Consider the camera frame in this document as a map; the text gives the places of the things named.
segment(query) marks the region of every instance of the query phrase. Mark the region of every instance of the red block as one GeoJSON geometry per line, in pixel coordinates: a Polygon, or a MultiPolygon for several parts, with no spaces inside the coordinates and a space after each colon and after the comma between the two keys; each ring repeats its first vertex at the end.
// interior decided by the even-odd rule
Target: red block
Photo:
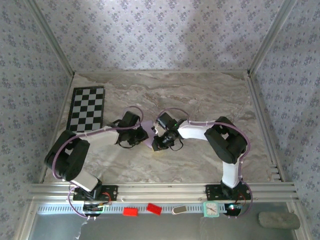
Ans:
{"type": "Polygon", "coordinates": [[[160,206],[156,206],[152,203],[149,203],[148,206],[146,207],[146,210],[160,216],[162,208],[160,206]]]}
{"type": "Polygon", "coordinates": [[[124,216],[137,217],[138,216],[138,208],[133,207],[125,207],[123,209],[124,216]]]}

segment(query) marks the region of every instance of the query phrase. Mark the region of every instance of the marble surface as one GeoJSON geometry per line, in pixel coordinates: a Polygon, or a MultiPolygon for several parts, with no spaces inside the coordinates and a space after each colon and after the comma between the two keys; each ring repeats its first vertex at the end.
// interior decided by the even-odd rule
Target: marble surface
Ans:
{"type": "MultiPolygon", "coordinates": [[[[226,116],[250,138],[252,148],[242,168],[249,182],[271,181],[270,161],[245,80],[223,73],[124,72],[76,74],[59,125],[66,128],[73,88],[104,86],[103,124],[121,118],[129,105],[155,120],[167,107],[182,108],[192,121],[211,121],[226,116]]],[[[175,118],[184,114],[171,111],[175,118]]],[[[222,161],[209,143],[185,139],[179,151],[153,152],[144,144],[132,149],[106,146],[87,154],[84,168],[104,183],[124,182],[219,182],[222,161]]],[[[56,182],[50,169],[45,182],[56,182]]]]}

